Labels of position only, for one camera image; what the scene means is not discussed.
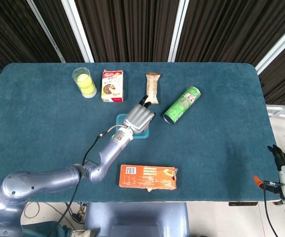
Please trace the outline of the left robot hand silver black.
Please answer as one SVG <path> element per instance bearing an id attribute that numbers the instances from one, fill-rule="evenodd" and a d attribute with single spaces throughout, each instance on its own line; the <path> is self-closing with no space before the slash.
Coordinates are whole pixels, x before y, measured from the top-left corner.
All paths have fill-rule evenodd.
<path id="1" fill-rule="evenodd" d="M 140 134 L 145 131 L 155 117 L 155 113 L 148 108 L 151 102 L 148 102 L 147 98 L 148 95 L 145 95 L 127 114 L 123 121 L 123 124 L 132 129 L 134 134 Z"/>

